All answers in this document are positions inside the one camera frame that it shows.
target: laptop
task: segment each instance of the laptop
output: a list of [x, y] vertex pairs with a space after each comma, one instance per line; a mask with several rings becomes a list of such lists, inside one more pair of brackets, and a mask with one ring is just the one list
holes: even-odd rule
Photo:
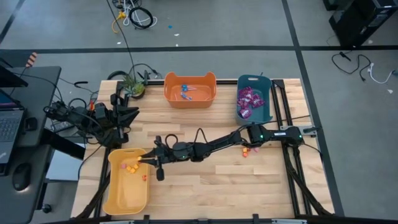
[[[13, 100], [7, 93], [0, 90], [0, 164], [9, 162], [12, 149], [24, 123], [25, 108]], [[6, 172], [0, 166], [0, 175]]]

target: computer mouse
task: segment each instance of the computer mouse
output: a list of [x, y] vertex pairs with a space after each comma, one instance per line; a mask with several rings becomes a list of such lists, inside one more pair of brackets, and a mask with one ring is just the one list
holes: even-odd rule
[[32, 166], [25, 162], [19, 164], [12, 174], [12, 185], [17, 191], [24, 190], [30, 184], [30, 172], [32, 171]]

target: orange plastic basket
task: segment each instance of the orange plastic basket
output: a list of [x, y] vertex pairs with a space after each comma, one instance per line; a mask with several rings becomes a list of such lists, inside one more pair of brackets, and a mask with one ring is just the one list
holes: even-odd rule
[[[184, 92], [192, 100], [181, 96], [182, 85], [195, 90]], [[169, 72], [164, 80], [164, 96], [174, 108], [208, 108], [216, 97], [216, 76], [208, 72], [204, 77], [179, 77]]]
[[108, 156], [111, 163], [111, 182], [108, 201], [103, 210], [109, 215], [130, 215], [141, 212], [149, 200], [149, 166], [138, 164], [135, 173], [122, 169], [121, 164], [134, 167], [143, 149], [118, 149]]

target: yellow bin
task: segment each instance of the yellow bin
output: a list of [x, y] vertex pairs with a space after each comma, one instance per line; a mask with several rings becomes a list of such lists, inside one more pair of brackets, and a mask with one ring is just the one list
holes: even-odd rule
[[111, 182], [108, 201], [103, 210], [109, 215], [130, 215], [141, 212], [149, 200], [149, 165], [138, 164], [132, 173], [123, 164], [133, 167], [137, 158], [146, 151], [143, 149], [117, 149], [108, 156], [111, 164]]

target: floor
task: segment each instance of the floor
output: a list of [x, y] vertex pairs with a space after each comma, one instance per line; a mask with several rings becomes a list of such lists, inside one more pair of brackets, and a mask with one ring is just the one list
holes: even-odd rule
[[[126, 43], [112, 32], [105, 1], [2, 0], [0, 30], [19, 6], [6, 35], [0, 34], [0, 54], [34, 50], [39, 53], [34, 66], [59, 65], [62, 78], [89, 81], [92, 90], [111, 72], [129, 70]], [[123, 27], [134, 63], [148, 63], [163, 75], [212, 71], [218, 78], [238, 78], [263, 72], [269, 78], [302, 78], [312, 115], [322, 123], [344, 215], [398, 220], [398, 79], [380, 85], [364, 71], [362, 82], [358, 72], [346, 75], [332, 64], [339, 51], [327, 46], [339, 44], [328, 24], [332, 12], [322, 0], [142, 0], [142, 6], [159, 21], [147, 30]], [[337, 57], [337, 64], [353, 70], [363, 54], [375, 64], [375, 78], [385, 80], [398, 68], [398, 50], [392, 50], [398, 49], [397, 25], [395, 13], [364, 44], [379, 50], [354, 51], [348, 54], [352, 63]], [[65, 101], [89, 97], [65, 82], [58, 86]], [[64, 189], [45, 198], [57, 209], [50, 215], [36, 212], [32, 223], [69, 216], [76, 185], [53, 188]]]

